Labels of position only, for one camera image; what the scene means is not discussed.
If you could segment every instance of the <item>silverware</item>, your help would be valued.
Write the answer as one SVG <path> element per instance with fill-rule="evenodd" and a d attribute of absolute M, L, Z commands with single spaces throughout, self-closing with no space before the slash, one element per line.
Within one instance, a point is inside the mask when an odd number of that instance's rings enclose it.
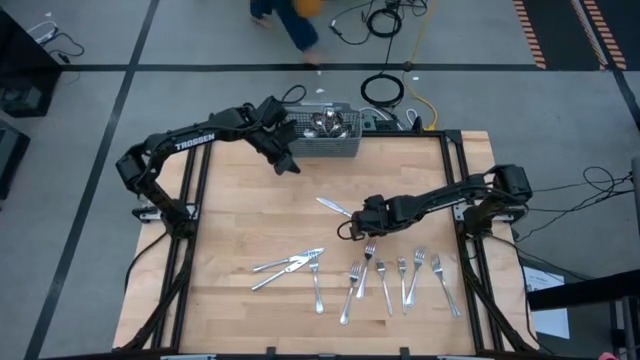
<path fill-rule="evenodd" d="M 260 272 L 262 270 L 274 267 L 274 266 L 278 266 L 278 265 L 282 265 L 282 264 L 286 264 L 286 263 L 293 263 L 289 266 L 287 266 L 286 268 L 280 270 L 279 272 L 271 275 L 268 279 L 262 281 L 261 283 L 257 284 L 256 286 L 252 287 L 251 290 L 252 291 L 256 291 L 259 290 L 260 288 L 262 288 L 263 286 L 267 285 L 268 283 L 272 282 L 273 280 L 277 279 L 278 277 L 286 274 L 286 273 L 290 273 L 290 272 L 294 272 L 296 270 L 298 270 L 300 267 L 302 267 L 304 264 L 309 262 L 309 256 L 310 255 L 320 255 L 324 252 L 324 248 L 317 248 L 314 250 L 310 250 L 310 251 L 305 251 L 301 254 L 298 255 L 294 255 L 292 257 L 286 258 L 286 259 L 282 259 L 276 262 L 272 262 L 270 264 L 266 264 L 266 265 L 260 265 L 260 266 L 256 266 L 253 268 L 253 272 Z"/>
<path fill-rule="evenodd" d="M 369 260 L 373 257 L 373 254 L 376 252 L 376 240 L 369 238 L 367 240 L 367 245 L 364 247 L 364 269 L 362 269 L 362 280 L 360 280 L 360 286 L 358 287 L 358 293 L 356 294 L 356 299 L 362 300 L 364 299 L 364 288 L 366 287 L 367 282 L 367 269 L 369 268 Z"/>
<path fill-rule="evenodd" d="M 338 135 L 338 138 L 339 138 L 339 139 L 346 139 L 346 138 L 348 138 L 349 136 L 351 136 L 351 130 L 352 130 L 351 125 L 350 125 L 350 124 L 347 124 L 347 126 L 346 126 L 346 127 L 345 127 L 345 129 L 344 129 L 344 131 L 343 131 L 340 135 Z"/>
<path fill-rule="evenodd" d="M 384 297 L 387 300 L 387 310 L 389 310 L 389 316 L 393 316 L 393 307 L 391 307 L 391 299 L 389 298 L 389 289 L 387 289 L 387 282 L 384 279 L 384 275 L 387 269 L 384 267 L 384 263 L 380 258 L 376 259 L 376 266 L 378 267 L 378 274 L 382 277 L 382 288 L 384 289 Z"/>
<path fill-rule="evenodd" d="M 416 283 L 418 282 L 418 272 L 420 266 L 424 263 L 424 257 L 427 253 L 427 247 L 421 245 L 416 249 L 415 256 L 413 257 L 413 281 L 411 281 L 411 289 L 409 290 L 409 296 L 407 297 L 407 307 L 413 307 L 416 302 Z"/>
<path fill-rule="evenodd" d="M 340 207 L 338 204 L 334 203 L 331 200 L 327 200 L 324 198 L 316 198 L 316 200 L 320 201 L 324 206 L 328 207 L 329 209 L 339 212 L 340 214 L 351 218 L 351 213 L 348 212 L 347 210 L 343 209 L 342 207 Z"/>
<path fill-rule="evenodd" d="M 349 309 L 351 308 L 351 295 L 353 295 L 353 289 L 358 282 L 358 274 L 360 274 L 360 263 L 354 261 L 351 265 L 351 273 L 349 274 L 349 295 L 347 296 L 347 302 L 344 304 L 342 310 L 342 316 L 340 316 L 340 324 L 346 325 L 349 322 Z"/>
<path fill-rule="evenodd" d="M 304 137 L 306 137 L 307 139 L 313 139 L 318 137 L 318 133 L 315 130 L 311 130 L 311 129 L 304 129 L 304 132 L 302 133 L 302 135 L 304 135 Z"/>
<path fill-rule="evenodd" d="M 451 293 L 447 288 L 447 283 L 444 282 L 444 276 L 442 275 L 442 265 L 440 264 L 440 256 L 438 254 L 431 255 L 431 268 L 433 269 L 433 273 L 436 274 L 438 279 L 440 279 L 440 284 L 442 284 L 444 293 L 447 295 L 447 301 L 449 301 L 451 314 L 453 314 L 454 318 L 459 318 L 460 311 L 458 310 L 458 307 L 456 306 L 456 303 L 453 300 L 453 296 L 451 296 Z"/>
<path fill-rule="evenodd" d="M 332 107 L 326 107 L 322 110 L 322 114 L 326 120 L 333 121 L 336 117 L 336 110 Z"/>
<path fill-rule="evenodd" d="M 333 122 L 333 126 L 331 127 L 331 130 L 329 131 L 329 137 L 334 137 L 334 135 L 340 135 L 342 134 L 342 125 L 344 124 L 344 119 L 342 118 L 342 114 L 340 113 L 336 113 L 335 114 L 335 121 Z"/>
<path fill-rule="evenodd" d="M 327 128 L 325 123 L 326 118 L 324 115 L 320 113 L 313 113 L 313 115 L 311 115 L 311 127 L 316 133 L 318 133 L 318 135 L 320 135 L 321 130 L 325 135 L 327 135 Z"/>
<path fill-rule="evenodd" d="M 398 258 L 398 271 L 400 272 L 400 283 L 402 285 L 402 313 L 407 314 L 407 293 L 404 288 L 404 274 L 407 272 L 407 259 L 400 256 Z"/>
<path fill-rule="evenodd" d="M 311 260 L 309 267 L 313 273 L 313 286 L 316 289 L 316 313 L 322 314 L 324 312 L 324 306 L 322 305 L 322 299 L 320 298 L 320 289 L 318 289 L 318 254 L 311 254 Z"/>

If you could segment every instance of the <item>wooden table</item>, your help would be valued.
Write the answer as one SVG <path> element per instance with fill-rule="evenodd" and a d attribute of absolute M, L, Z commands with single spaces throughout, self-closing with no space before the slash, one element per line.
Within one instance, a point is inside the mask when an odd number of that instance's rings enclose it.
<path fill-rule="evenodd" d="M 494 164 L 487 134 L 463 135 L 470 173 L 486 171 Z M 185 159 L 185 153 L 171 157 L 159 179 L 174 197 Z M 400 347 L 409 347 L 414 355 L 473 354 L 451 210 L 430 214 L 410 229 L 378 238 L 375 256 L 382 258 L 389 270 L 394 316 L 387 312 L 380 276 L 372 262 L 366 297 L 353 299 L 351 321 L 343 326 L 339 318 L 348 292 L 348 272 L 354 260 L 364 260 L 364 242 L 338 239 L 336 227 L 344 221 L 343 215 L 315 200 L 326 197 L 353 211 L 370 195 L 417 195 L 444 186 L 439 141 L 365 138 L 355 159 L 307 158 L 297 162 L 301 174 L 276 176 L 248 144 L 214 145 L 180 351 L 261 354 L 266 347 L 276 346 L 279 354 L 381 355 L 398 354 Z M 194 176 L 192 193 L 196 180 Z M 143 225 L 138 251 L 163 231 L 160 223 Z M 511 239 L 507 225 L 496 223 L 494 232 Z M 421 269 L 415 307 L 402 315 L 396 260 L 398 256 L 411 259 L 420 244 L 427 245 L 428 258 L 431 253 L 440 254 L 445 279 L 462 312 L 460 318 L 452 318 L 428 264 Z M 253 274 L 253 266 L 316 247 L 326 248 L 320 256 L 319 275 L 324 314 L 315 313 L 313 281 L 306 266 L 257 292 L 250 290 L 281 269 Z M 168 248 L 165 240 L 145 254 L 133 270 L 115 346 L 130 340 L 156 306 Z M 536 346 L 526 331 L 523 280 L 515 251 L 493 240 L 485 241 L 485 249 L 496 303 L 520 334 Z M 407 287 L 412 273 L 410 264 Z M 491 348 L 487 315 L 480 301 L 478 308 L 485 346 Z M 170 333 L 168 326 L 165 344 Z"/>

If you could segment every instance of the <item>white paper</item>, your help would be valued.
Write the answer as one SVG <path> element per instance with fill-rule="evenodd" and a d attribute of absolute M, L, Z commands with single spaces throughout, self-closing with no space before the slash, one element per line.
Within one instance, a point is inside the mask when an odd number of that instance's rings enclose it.
<path fill-rule="evenodd" d="M 527 292 L 564 285 L 564 277 L 553 273 L 524 267 L 527 278 Z M 537 332 L 569 339 L 569 315 L 567 309 L 542 310 L 533 312 L 533 323 Z"/>

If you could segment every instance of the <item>orange striped tape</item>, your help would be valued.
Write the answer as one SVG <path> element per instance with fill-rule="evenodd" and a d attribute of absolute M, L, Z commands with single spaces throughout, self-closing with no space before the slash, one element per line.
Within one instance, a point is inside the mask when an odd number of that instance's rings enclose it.
<path fill-rule="evenodd" d="M 513 0 L 513 6 L 515 7 L 516 14 L 518 14 L 518 18 L 520 19 L 524 35 L 527 37 L 527 43 L 529 44 L 529 49 L 531 50 L 531 55 L 533 55 L 533 60 L 535 61 L 536 66 L 540 69 L 546 69 L 547 61 L 544 59 L 542 51 L 540 51 L 540 44 L 538 44 L 536 34 L 533 32 L 533 28 L 531 27 L 531 22 L 529 21 L 529 16 L 527 15 L 527 9 L 524 7 L 524 3 L 522 0 Z"/>
<path fill-rule="evenodd" d="M 591 17 L 591 20 L 593 20 L 593 23 L 596 25 L 596 31 L 600 33 L 602 40 L 604 40 L 604 45 L 607 48 L 606 51 L 611 54 L 616 67 L 625 70 L 627 68 L 627 60 L 624 58 L 616 40 L 613 38 L 613 34 L 611 34 L 611 30 L 609 30 L 609 26 L 602 16 L 598 4 L 596 4 L 594 0 L 584 0 L 584 5 L 587 8 L 588 16 Z"/>
<path fill-rule="evenodd" d="M 569 1 L 571 2 L 571 6 L 573 6 L 573 11 L 576 13 L 578 20 L 580 20 L 580 24 L 582 24 L 582 30 L 584 31 L 585 35 L 587 35 L 587 39 L 589 40 L 589 44 L 591 44 L 591 49 L 593 50 L 593 53 L 596 54 L 596 57 L 598 58 L 598 63 L 600 64 L 600 70 L 604 70 L 607 62 L 602 57 L 602 54 L 600 53 L 599 47 L 596 44 L 596 39 L 593 38 L 593 35 L 589 31 L 589 25 L 587 25 L 587 20 L 582 16 L 582 12 L 578 9 L 578 6 L 574 2 L 574 0 L 569 0 Z"/>

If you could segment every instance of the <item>fork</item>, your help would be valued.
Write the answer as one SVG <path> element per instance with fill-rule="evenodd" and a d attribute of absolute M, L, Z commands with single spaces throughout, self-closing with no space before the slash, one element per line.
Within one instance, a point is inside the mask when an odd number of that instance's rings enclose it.
<path fill-rule="evenodd" d="M 387 282 L 384 280 L 384 275 L 387 269 L 384 267 L 384 263 L 380 258 L 376 259 L 376 266 L 378 267 L 378 274 L 382 277 L 382 288 L 384 289 L 384 297 L 387 300 L 387 309 L 389 310 L 389 316 L 393 316 L 393 307 L 391 307 L 391 299 L 389 298 L 389 290 L 387 289 Z"/>
<path fill-rule="evenodd" d="M 427 253 L 427 247 L 420 245 L 416 249 L 416 253 L 413 257 L 413 281 L 411 281 L 411 289 L 409 290 L 409 296 L 407 297 L 407 307 L 413 307 L 416 302 L 416 283 L 418 282 L 418 271 L 420 266 L 424 263 L 424 257 Z"/>
<path fill-rule="evenodd" d="M 362 280 L 360 281 L 360 286 L 358 287 L 358 292 L 356 293 L 356 299 L 362 300 L 364 299 L 364 288 L 365 283 L 367 282 L 367 269 L 369 268 L 369 260 L 373 257 L 373 254 L 376 252 L 376 240 L 369 239 L 367 240 L 367 246 L 364 248 L 364 269 L 362 269 Z"/>
<path fill-rule="evenodd" d="M 447 288 L 447 283 L 444 282 L 444 277 L 442 275 L 442 265 L 440 264 L 440 256 L 438 254 L 431 255 L 431 268 L 433 269 L 433 273 L 436 274 L 438 279 L 440 279 L 440 283 L 442 284 L 444 293 L 447 295 L 447 301 L 449 301 L 449 307 L 451 308 L 453 317 L 459 318 L 460 311 L 458 311 L 458 307 L 456 306 L 455 301 L 453 301 L 453 296 L 451 296 L 451 293 Z"/>
<path fill-rule="evenodd" d="M 318 254 L 315 252 L 309 259 L 309 268 L 311 268 L 311 272 L 313 273 L 313 285 L 316 290 L 316 313 L 322 314 L 324 312 L 324 306 L 320 298 L 320 289 L 318 289 Z"/>
<path fill-rule="evenodd" d="M 404 274 L 407 272 L 407 259 L 400 256 L 398 258 L 398 271 L 400 272 L 400 283 L 402 285 L 402 313 L 407 314 L 407 292 L 404 288 Z"/>
<path fill-rule="evenodd" d="M 353 289 L 358 282 L 358 276 L 360 274 L 360 263 L 356 260 L 351 265 L 351 273 L 349 274 L 349 295 L 347 296 L 347 302 L 344 304 L 342 310 L 342 316 L 340 316 L 340 324 L 347 325 L 349 322 L 349 309 L 351 308 L 351 295 L 353 295 Z"/>

